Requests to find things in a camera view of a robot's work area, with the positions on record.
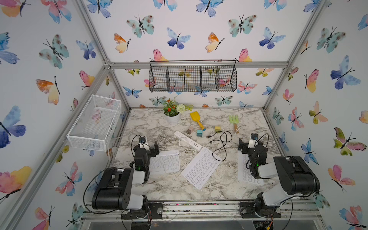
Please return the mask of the teal USB charger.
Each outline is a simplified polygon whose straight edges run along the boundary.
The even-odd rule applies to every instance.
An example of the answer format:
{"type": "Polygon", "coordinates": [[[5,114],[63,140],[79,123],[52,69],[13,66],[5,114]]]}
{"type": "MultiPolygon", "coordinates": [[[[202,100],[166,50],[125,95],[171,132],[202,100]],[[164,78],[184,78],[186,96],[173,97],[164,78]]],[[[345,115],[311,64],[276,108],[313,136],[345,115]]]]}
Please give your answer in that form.
{"type": "Polygon", "coordinates": [[[203,136],[203,131],[202,130],[197,130],[196,136],[197,137],[202,137],[203,136]]]}

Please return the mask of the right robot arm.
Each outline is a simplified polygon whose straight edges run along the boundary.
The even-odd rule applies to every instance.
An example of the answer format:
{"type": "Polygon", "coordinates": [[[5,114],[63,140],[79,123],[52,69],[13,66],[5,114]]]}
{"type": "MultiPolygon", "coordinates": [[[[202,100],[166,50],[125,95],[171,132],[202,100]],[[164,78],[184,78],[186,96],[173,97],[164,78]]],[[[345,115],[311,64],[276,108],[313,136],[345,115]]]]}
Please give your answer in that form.
{"type": "Polygon", "coordinates": [[[260,192],[254,201],[240,203],[244,219],[280,218],[279,208],[294,197],[308,197],[320,190],[320,182],[310,167],[299,157],[276,156],[267,163],[268,148],[256,139],[239,140],[238,180],[262,185],[265,179],[278,178],[279,183],[260,192]]]}

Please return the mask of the white power strip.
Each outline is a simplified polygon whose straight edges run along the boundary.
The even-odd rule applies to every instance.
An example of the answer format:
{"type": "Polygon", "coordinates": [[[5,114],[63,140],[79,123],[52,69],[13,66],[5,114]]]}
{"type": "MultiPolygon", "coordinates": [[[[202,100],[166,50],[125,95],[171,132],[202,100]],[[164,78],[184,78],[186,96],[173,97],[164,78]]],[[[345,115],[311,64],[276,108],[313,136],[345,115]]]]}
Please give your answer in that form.
{"type": "Polygon", "coordinates": [[[198,144],[196,141],[192,140],[191,138],[184,135],[183,133],[181,133],[179,131],[175,131],[174,135],[177,138],[179,138],[179,139],[183,140],[184,142],[186,142],[187,144],[189,144],[196,151],[200,151],[202,149],[202,145],[198,144]]]}

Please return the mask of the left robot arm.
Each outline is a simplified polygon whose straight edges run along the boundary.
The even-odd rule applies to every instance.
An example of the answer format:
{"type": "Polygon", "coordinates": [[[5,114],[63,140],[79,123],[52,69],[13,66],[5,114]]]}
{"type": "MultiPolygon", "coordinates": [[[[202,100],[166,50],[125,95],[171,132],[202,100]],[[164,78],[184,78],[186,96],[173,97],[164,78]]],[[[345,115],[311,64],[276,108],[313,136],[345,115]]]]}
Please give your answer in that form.
{"type": "Polygon", "coordinates": [[[127,211],[124,218],[151,218],[151,210],[145,195],[132,192],[133,185],[147,183],[150,176],[150,160],[160,154],[159,145],[153,148],[140,143],[132,149],[134,161],[129,168],[107,168],[94,192],[92,208],[94,210],[127,211]]]}

